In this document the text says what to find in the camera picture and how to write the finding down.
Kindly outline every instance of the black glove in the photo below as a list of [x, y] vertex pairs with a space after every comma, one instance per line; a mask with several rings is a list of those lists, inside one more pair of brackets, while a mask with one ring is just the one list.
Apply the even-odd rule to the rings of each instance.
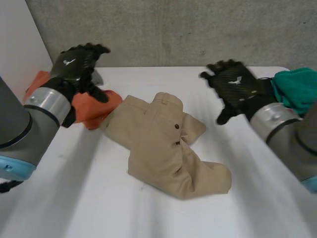
[[219, 125], [226, 124], [231, 117], [246, 114], [250, 120], [261, 107], [274, 102], [271, 96], [264, 93], [261, 83], [241, 63], [232, 59], [217, 64], [208, 64], [214, 75], [202, 72], [200, 77], [208, 80], [224, 102], [224, 109], [217, 118]]
[[106, 94], [91, 82], [96, 61], [103, 53], [110, 53], [110, 49], [90, 43], [62, 52], [50, 72], [50, 84], [66, 81], [73, 86], [74, 94], [87, 92], [98, 101], [106, 103]]

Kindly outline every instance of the beige trousers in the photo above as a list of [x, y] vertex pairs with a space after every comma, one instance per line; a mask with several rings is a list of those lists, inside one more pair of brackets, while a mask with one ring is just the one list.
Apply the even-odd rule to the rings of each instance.
[[227, 193], [231, 173], [219, 163], [202, 162], [189, 147], [206, 126], [183, 113], [167, 93], [152, 103], [128, 96], [102, 123], [106, 136], [131, 150], [128, 174], [175, 197]]

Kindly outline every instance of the gray wall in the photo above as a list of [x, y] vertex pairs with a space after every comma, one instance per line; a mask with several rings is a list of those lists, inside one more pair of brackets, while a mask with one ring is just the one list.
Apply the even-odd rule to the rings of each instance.
[[99, 66], [248, 65], [317, 69], [316, 0], [26, 0], [53, 60], [86, 42]]

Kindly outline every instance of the table surface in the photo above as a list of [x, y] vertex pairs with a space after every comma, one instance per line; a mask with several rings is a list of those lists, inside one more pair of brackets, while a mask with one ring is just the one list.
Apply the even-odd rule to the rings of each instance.
[[[250, 67], [273, 77], [281, 67]], [[244, 116], [215, 124], [222, 104], [202, 67], [98, 68], [104, 89], [151, 102], [177, 96], [206, 124], [191, 148], [232, 172], [226, 195], [173, 198], [127, 174], [129, 150], [82, 124], [61, 128], [32, 177], [0, 196], [1, 238], [312, 238], [317, 198], [251, 130]]]

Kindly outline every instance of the green towel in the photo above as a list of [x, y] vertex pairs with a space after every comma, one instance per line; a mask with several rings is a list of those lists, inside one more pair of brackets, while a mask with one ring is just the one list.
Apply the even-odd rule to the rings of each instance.
[[317, 101], [317, 72], [310, 68], [279, 72], [272, 84], [277, 100], [300, 116]]

